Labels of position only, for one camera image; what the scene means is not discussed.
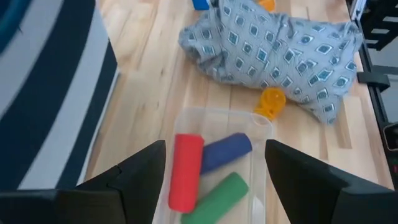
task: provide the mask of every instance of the blue block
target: blue block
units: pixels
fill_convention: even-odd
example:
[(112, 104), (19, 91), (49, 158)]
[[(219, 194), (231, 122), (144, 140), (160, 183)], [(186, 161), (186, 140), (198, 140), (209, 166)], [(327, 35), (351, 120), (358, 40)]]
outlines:
[(247, 135), (236, 133), (203, 148), (200, 174), (206, 174), (252, 151)]
[(209, 5), (206, 0), (192, 0), (195, 10), (208, 10)]

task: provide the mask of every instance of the red foam cylinder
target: red foam cylinder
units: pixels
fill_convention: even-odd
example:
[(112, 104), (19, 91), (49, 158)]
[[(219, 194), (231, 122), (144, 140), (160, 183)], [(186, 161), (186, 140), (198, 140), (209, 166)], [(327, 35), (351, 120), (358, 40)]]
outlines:
[(176, 134), (169, 207), (190, 213), (197, 202), (201, 156), (205, 140), (196, 134)]

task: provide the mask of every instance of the foam cylinder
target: foam cylinder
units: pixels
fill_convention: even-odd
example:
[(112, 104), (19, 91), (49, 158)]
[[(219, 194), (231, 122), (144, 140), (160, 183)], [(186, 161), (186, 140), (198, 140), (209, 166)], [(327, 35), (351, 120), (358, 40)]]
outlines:
[(201, 158), (205, 141), (195, 134), (177, 134), (170, 183), (169, 207), (192, 212), (198, 197)]
[(183, 214), (181, 224), (217, 223), (248, 191), (242, 177), (233, 172), (202, 198), (192, 213)]
[(203, 149), (200, 174), (206, 174), (252, 151), (247, 135), (236, 133)]

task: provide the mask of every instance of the wooden table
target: wooden table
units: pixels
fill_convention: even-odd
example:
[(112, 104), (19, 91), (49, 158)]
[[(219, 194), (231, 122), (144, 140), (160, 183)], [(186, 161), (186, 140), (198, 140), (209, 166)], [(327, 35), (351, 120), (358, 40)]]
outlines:
[[(157, 139), (170, 140), (187, 106), (251, 111), (260, 91), (220, 85), (185, 59), (181, 28), (199, 16), (191, 0), (99, 0), (121, 76), (95, 143), (87, 179)], [(344, 0), (277, 0), (277, 11), (316, 21), (349, 20)], [(359, 55), (355, 57), (362, 70)], [(275, 138), (340, 169), (393, 189), (368, 88), (354, 84), (334, 126), (288, 104), (273, 122)], [(288, 223), (273, 186), (267, 223)]]

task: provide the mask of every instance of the striped fabric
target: striped fabric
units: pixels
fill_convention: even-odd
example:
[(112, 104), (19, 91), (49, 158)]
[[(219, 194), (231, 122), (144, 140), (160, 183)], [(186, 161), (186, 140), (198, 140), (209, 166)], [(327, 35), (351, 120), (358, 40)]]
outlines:
[(84, 178), (116, 59), (95, 0), (31, 0), (22, 16), (0, 53), (0, 191), (71, 188)]

